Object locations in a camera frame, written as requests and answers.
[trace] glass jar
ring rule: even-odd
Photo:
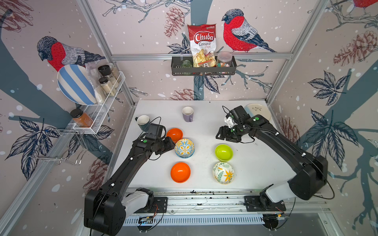
[[[108,80],[111,82],[111,84],[114,85],[114,88],[118,88],[119,83],[117,82],[117,79],[114,78],[109,65],[100,66],[98,68],[98,71],[101,73],[102,76],[108,78]]]
[[[102,89],[107,94],[109,94],[110,96],[116,95],[116,91],[114,90],[113,85],[111,84],[111,82],[108,80],[107,77],[101,77],[98,81],[100,82]]]
[[[89,128],[93,124],[93,120],[81,109],[74,109],[70,112],[72,119],[76,124],[83,128]]]

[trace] bird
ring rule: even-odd
[[[251,49],[263,48],[270,52],[276,52],[269,48],[268,44],[261,39],[257,30],[248,24],[244,13],[240,9],[231,9],[223,16],[224,31],[223,39],[234,51],[248,52]]]
[[[88,62],[105,59],[101,55],[87,52],[82,48],[68,46],[51,36],[45,36],[40,39],[37,44],[37,50],[41,60],[47,59],[56,71],[69,64],[85,66]]]

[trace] floral bowl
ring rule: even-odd
[[[230,164],[219,162],[213,168],[213,176],[218,183],[229,184],[234,180],[235,172]]]
[[[176,143],[175,152],[181,158],[188,158],[194,153],[194,144],[189,139],[180,139]]]

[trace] blue and yellow patterned bowl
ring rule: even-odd
[[[189,139],[180,139],[176,143],[175,152],[181,158],[188,158],[194,153],[194,144]]]

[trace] plastic container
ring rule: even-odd
[[[107,77],[101,77],[98,81],[100,82],[101,87],[105,91],[105,93],[109,94],[110,96],[116,95],[116,91],[114,90],[113,85]]]
[[[74,109],[70,112],[72,119],[76,124],[83,128],[89,128],[93,124],[93,120],[81,109]]]
[[[112,70],[110,69],[109,65],[103,65],[98,68],[98,71],[101,73],[102,76],[108,78],[108,80],[111,82],[112,85],[114,85],[114,88],[118,88],[119,83],[116,78],[114,78],[112,74]]]
[[[220,52],[217,57],[217,67],[230,67],[232,65],[232,54]]]

